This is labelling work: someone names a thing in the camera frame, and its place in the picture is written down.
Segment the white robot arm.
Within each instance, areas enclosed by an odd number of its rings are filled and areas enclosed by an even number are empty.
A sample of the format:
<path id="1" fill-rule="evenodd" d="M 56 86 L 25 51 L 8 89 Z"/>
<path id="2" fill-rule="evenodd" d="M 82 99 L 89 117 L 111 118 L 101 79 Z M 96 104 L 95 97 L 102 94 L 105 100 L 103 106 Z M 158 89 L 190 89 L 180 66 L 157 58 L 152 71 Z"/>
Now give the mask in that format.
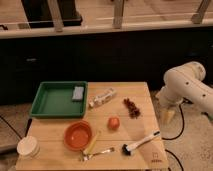
<path id="1" fill-rule="evenodd" d="M 164 85 L 157 93 L 159 103 L 171 108 L 191 101 L 199 106 L 213 124 L 213 88 L 203 83 L 206 76 L 204 66 L 196 61 L 173 67 L 164 73 Z"/>

